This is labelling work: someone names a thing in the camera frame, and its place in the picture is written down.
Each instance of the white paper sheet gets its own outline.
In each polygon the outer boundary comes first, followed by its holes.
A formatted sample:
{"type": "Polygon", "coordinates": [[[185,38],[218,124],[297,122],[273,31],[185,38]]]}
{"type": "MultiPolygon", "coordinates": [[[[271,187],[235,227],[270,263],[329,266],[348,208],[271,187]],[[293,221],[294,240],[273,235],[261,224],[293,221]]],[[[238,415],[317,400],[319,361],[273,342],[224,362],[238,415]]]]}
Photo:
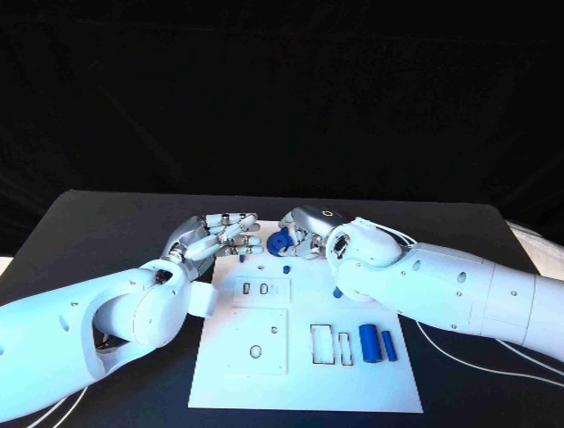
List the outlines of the white paper sheet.
{"type": "MultiPolygon", "coordinates": [[[[279,230],[277,222],[258,223],[264,243],[279,230]]],[[[202,330],[189,407],[423,413],[398,316],[375,302],[359,303],[343,296],[333,298],[335,283],[325,259],[277,258],[267,252],[247,256],[245,263],[237,257],[218,258],[212,282],[221,296],[202,330]],[[283,273],[284,265],[292,267],[289,275],[283,273]],[[238,277],[241,281],[253,278],[250,289],[258,294],[261,283],[290,279],[290,302],[267,296],[260,299],[258,295],[234,299],[238,277]],[[286,309],[286,317],[280,310],[266,310],[247,311],[238,318],[235,308],[286,309]],[[276,324],[271,316],[287,320],[283,328],[270,325],[276,324]],[[390,330],[398,361],[387,360],[382,349],[384,361],[364,362],[361,324],[375,324],[379,332],[390,330]],[[310,325],[332,327],[333,365],[313,363],[310,325]],[[286,356],[280,336],[273,336],[281,333],[287,334],[286,356]],[[349,333],[352,366],[342,365],[339,333],[349,333]],[[255,345],[263,353],[258,359],[250,357],[255,345]],[[238,360],[241,365],[234,369],[238,360]]]]}

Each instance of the black table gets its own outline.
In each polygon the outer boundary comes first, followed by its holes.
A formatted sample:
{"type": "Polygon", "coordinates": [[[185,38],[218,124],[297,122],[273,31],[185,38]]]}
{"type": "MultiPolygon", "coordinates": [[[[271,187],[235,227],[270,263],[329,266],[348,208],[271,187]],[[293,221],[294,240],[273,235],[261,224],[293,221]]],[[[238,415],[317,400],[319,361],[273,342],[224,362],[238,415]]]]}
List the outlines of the black table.
{"type": "MultiPolygon", "coordinates": [[[[498,210],[488,205],[71,191],[55,201],[0,278],[0,305],[157,259],[169,234],[195,214],[254,211],[261,219],[277,220],[307,203],[332,207],[349,218],[368,218],[420,242],[537,272],[498,210]]],[[[211,271],[204,276],[209,280],[211,271]]],[[[62,426],[564,426],[562,388],[462,365],[434,349],[405,317],[423,415],[188,408],[202,322],[188,317],[173,342],[90,387],[62,426]]],[[[464,361],[564,382],[496,341],[431,327],[426,332],[464,361]]],[[[551,358],[544,360],[562,367],[551,358]]],[[[52,423],[65,410],[67,405],[49,418],[52,423]]],[[[26,426],[39,415],[6,426],[26,426]]],[[[39,426],[52,424],[45,421],[39,426]]]]}

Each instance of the black background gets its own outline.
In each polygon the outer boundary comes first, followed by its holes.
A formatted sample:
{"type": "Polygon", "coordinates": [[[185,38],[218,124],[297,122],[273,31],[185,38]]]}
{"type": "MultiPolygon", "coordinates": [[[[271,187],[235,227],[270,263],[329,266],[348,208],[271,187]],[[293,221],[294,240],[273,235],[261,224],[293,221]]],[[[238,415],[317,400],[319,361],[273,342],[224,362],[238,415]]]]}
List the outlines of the black background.
{"type": "Polygon", "coordinates": [[[488,202],[564,244],[564,19],[0,1],[0,253],[70,188],[488,202]]]}
{"type": "MultiPolygon", "coordinates": [[[[403,230],[420,242],[467,251],[505,266],[534,272],[534,263],[502,217],[486,205],[70,192],[49,209],[0,277],[0,305],[157,259],[178,223],[194,212],[255,210],[261,218],[276,219],[290,207],[306,203],[329,206],[346,217],[371,218],[403,230]]],[[[211,271],[202,277],[202,281],[209,280],[211,271]]],[[[562,388],[463,366],[433,348],[414,321],[401,317],[401,323],[424,414],[188,408],[202,329],[202,318],[189,316],[173,341],[93,384],[64,425],[564,426],[562,388]]],[[[522,359],[495,340],[431,327],[426,327],[426,331],[439,346],[462,360],[564,383],[558,374],[522,359]]],[[[525,353],[564,370],[562,363],[552,358],[529,350],[525,353]]],[[[48,426],[74,400],[72,397],[65,408],[61,407],[48,423],[45,421],[48,426]]],[[[41,413],[6,426],[26,426],[41,413]]]]}

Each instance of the robotic arm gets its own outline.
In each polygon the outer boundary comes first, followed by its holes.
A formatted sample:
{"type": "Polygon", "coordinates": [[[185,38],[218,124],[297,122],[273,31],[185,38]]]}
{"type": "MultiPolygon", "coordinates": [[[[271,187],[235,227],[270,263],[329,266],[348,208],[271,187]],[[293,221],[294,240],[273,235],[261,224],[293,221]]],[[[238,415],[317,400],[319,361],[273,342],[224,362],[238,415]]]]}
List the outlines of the robotic arm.
{"type": "Polygon", "coordinates": [[[162,258],[0,308],[0,422],[51,406],[211,317],[218,291],[195,281],[214,256],[261,253],[255,214],[194,217],[162,258]],[[96,346],[94,327],[114,339],[96,346]]]}
{"type": "Polygon", "coordinates": [[[417,243],[362,218],[346,222],[328,209],[296,208],[280,228],[270,251],[281,257],[325,256],[346,297],[377,300],[437,328],[516,343],[564,362],[564,281],[417,243]]]}

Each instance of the robotic hand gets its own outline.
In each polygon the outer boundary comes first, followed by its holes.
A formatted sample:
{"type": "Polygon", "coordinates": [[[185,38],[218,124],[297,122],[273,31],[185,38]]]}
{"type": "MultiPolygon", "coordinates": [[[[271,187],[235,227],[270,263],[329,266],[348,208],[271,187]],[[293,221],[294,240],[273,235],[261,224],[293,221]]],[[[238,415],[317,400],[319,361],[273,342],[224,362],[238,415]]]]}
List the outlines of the robotic hand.
{"type": "Polygon", "coordinates": [[[417,243],[362,218],[346,222],[325,208],[296,208],[279,226],[270,252],[325,255],[348,298],[377,300],[437,328],[516,343],[564,362],[564,281],[417,243]]]}
{"type": "Polygon", "coordinates": [[[218,291],[195,279],[214,256],[261,253],[255,214],[194,217],[162,258],[0,308],[0,422],[51,406],[211,317],[218,291]],[[94,327],[111,340],[96,346],[94,327]]]}

